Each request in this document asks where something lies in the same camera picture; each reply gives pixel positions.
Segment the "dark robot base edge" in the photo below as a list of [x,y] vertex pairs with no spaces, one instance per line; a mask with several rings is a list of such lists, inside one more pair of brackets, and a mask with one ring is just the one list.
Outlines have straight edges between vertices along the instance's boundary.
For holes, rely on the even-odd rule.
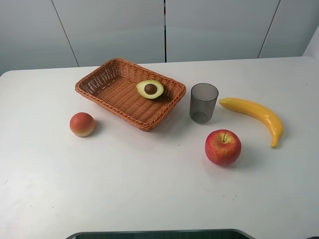
[[82,232],[70,239],[251,239],[246,233],[233,229],[133,231],[133,232]]

